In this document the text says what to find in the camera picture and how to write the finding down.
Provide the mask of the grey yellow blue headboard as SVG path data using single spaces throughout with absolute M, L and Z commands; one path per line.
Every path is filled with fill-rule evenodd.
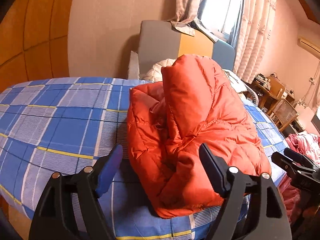
M 166 21 L 141 22 L 138 47 L 140 73 L 147 73 L 157 62 L 176 59 L 184 54 L 210 57 L 227 70 L 232 70 L 234 66 L 234 48 L 217 37 L 209 38 L 198 30 L 190 36 Z

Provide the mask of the wall air conditioner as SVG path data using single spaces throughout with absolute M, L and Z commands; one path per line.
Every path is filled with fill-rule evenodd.
M 297 44 L 300 48 L 303 48 L 304 50 L 306 50 L 308 53 L 312 54 L 313 56 L 315 56 L 317 59 L 320 59 L 320 48 L 319 46 L 313 44 L 312 42 L 299 37 Z

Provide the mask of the blue plaid bed sheet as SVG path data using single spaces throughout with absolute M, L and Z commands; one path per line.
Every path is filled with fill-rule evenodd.
M 123 159 L 99 203 L 116 239 L 202 239 L 219 207 L 162 219 L 128 158 L 130 90 L 143 80 L 63 77 L 19 83 L 1 93 L 1 196 L 33 219 L 48 180 L 74 175 L 107 156 Z

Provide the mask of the pink patterned curtain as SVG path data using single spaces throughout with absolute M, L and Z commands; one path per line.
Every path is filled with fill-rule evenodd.
M 277 0 L 244 0 L 233 72 L 252 83 L 270 39 Z

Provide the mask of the orange puffer down jacket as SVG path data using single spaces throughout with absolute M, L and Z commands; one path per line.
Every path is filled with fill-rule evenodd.
M 131 88 L 127 112 L 130 164 L 159 217 L 222 204 L 200 162 L 201 144 L 245 174 L 271 172 L 251 116 L 214 60 L 182 55 L 161 72 L 161 82 Z

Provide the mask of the wooden wicker chair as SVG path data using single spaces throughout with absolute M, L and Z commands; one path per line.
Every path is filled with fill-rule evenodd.
M 267 115 L 277 126 L 278 130 L 282 132 L 295 120 L 298 112 L 286 99 L 280 99 L 267 111 Z

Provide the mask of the grey round fan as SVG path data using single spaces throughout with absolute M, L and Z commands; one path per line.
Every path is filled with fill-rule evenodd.
M 249 87 L 246 83 L 245 83 L 245 87 L 246 87 L 247 93 L 248 93 L 247 98 L 250 99 L 253 102 L 253 104 L 258 106 L 259 105 L 259 97 L 258 97 L 257 93 L 251 87 Z

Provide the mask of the grey cushion beside headboard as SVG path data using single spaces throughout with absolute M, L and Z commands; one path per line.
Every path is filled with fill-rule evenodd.
M 128 79 L 139 79 L 139 59 L 138 54 L 134 51 L 130 51 L 130 60 L 128 65 L 127 78 Z

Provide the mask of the window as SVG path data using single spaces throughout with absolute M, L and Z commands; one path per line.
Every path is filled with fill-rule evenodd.
M 203 26 L 227 40 L 238 18 L 242 0 L 206 0 L 199 19 Z

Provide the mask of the wooden wardrobe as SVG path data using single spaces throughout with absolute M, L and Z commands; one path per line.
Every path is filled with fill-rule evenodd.
M 1 21 L 1 90 L 68 77 L 72 0 L 15 0 Z

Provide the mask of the white patterned pillow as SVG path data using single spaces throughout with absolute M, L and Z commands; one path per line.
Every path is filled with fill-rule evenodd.
M 225 72 L 226 76 L 228 77 L 232 88 L 237 92 L 237 93 L 243 93 L 247 91 L 246 85 L 237 77 L 236 74 L 234 74 L 231 70 L 228 69 L 223 69 Z

